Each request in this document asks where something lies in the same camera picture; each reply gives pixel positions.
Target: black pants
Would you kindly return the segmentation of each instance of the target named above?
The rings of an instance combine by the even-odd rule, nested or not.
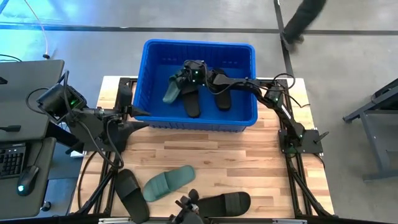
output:
[[[288,43],[293,43],[303,34],[304,30],[322,11],[325,3],[326,0],[303,0],[284,29],[285,39]]]

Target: computer mouse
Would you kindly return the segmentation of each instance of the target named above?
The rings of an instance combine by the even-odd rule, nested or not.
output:
[[[21,172],[17,182],[17,193],[19,196],[27,196],[32,193],[38,173],[39,168],[35,165],[26,167]]]

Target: wooden tabletop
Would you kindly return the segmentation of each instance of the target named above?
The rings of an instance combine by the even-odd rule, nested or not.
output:
[[[121,77],[104,77],[98,106],[113,108]],[[290,90],[300,104],[308,103],[304,80],[296,79]],[[299,108],[292,103],[295,120],[307,129],[314,128],[309,106]],[[195,168],[196,179],[176,192],[150,202],[151,217],[177,214],[174,201],[197,189],[200,197],[245,191],[251,196],[251,207],[240,218],[292,218],[292,199],[284,156],[280,153],[277,131],[279,119],[273,110],[258,106],[258,120],[242,133],[144,128],[129,138],[122,156],[124,168],[133,171],[141,188],[153,176],[184,165]],[[88,165],[81,186],[82,204],[93,193],[100,179],[103,160],[97,154]],[[322,163],[311,154],[303,154],[307,185],[324,209],[333,213],[330,193]],[[305,212],[301,190],[300,208]],[[101,211],[108,196],[104,191]],[[77,189],[71,212],[77,211]],[[114,196],[113,217],[129,216],[117,194]]]

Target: black slipper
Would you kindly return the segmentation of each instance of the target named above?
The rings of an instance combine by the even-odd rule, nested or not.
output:
[[[149,208],[147,202],[141,193],[136,177],[130,170],[124,169],[118,173],[115,189],[135,223],[140,224],[148,221]]]
[[[214,71],[219,74],[224,74],[225,76],[227,76],[226,73],[224,72],[224,70],[222,70],[220,68],[215,68]],[[231,92],[230,92],[230,90],[225,90],[224,92],[215,95],[215,100],[216,100],[216,105],[219,110],[228,111],[229,109],[231,109]]]
[[[195,83],[189,83],[181,89],[181,97],[184,103],[185,111],[191,118],[200,116],[199,90]]]
[[[199,214],[203,217],[236,217],[245,214],[250,207],[250,195],[234,192],[199,199]]]

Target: gray floor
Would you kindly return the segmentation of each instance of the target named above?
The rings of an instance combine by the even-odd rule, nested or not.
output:
[[[277,28],[273,0],[31,2],[47,24]],[[280,3],[287,23],[300,0]],[[329,0],[311,29],[398,30],[396,10],[395,0]],[[35,19],[23,0],[11,0],[0,21]],[[285,72],[277,34],[52,31],[47,35],[50,54],[65,60],[65,68],[71,71],[70,84],[87,97],[90,106],[96,104],[103,76],[137,75],[144,42],[153,38],[247,42],[256,49],[258,77]],[[368,184],[362,181],[363,174],[376,171],[370,145],[359,121],[344,124],[341,118],[397,78],[398,36],[306,35],[305,39],[290,58],[294,74],[305,79],[316,126],[320,131],[330,131],[323,147],[335,213],[396,223],[398,179]],[[39,31],[0,30],[0,43],[2,54],[23,60],[41,60],[45,47]]]

